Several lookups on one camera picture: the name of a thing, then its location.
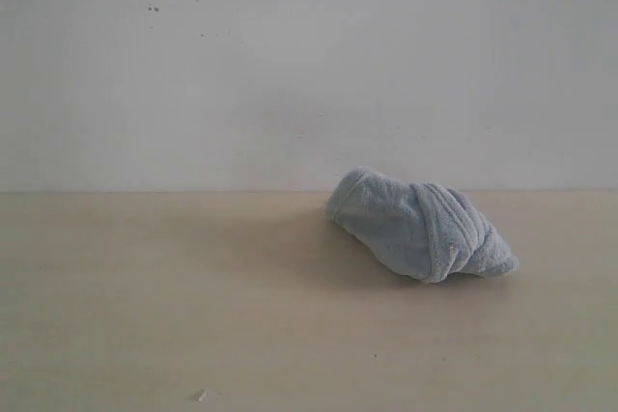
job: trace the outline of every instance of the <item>white wall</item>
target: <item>white wall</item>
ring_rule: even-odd
[[[0,190],[618,187],[617,82],[618,0],[0,0]]]

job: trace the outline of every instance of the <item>rolled cloth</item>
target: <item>rolled cloth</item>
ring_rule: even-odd
[[[386,267],[428,284],[457,272],[496,277],[519,265],[466,196],[437,184],[354,169],[335,188],[326,214]]]

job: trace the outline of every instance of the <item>fabric fold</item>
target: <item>fabric fold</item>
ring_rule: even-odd
[[[405,184],[358,168],[340,181],[325,210],[382,264],[425,283],[457,272],[497,277],[519,266],[470,200],[437,184]]]

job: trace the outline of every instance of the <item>folded towel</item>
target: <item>folded towel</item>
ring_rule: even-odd
[[[456,272],[505,275],[519,265],[468,198],[436,184],[405,184],[354,169],[328,200],[326,214],[386,267],[428,284]]]

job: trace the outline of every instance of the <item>light wood surface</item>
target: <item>light wood surface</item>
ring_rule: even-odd
[[[618,410],[618,193],[470,196],[517,273],[394,276],[323,194],[0,196],[0,410]]]

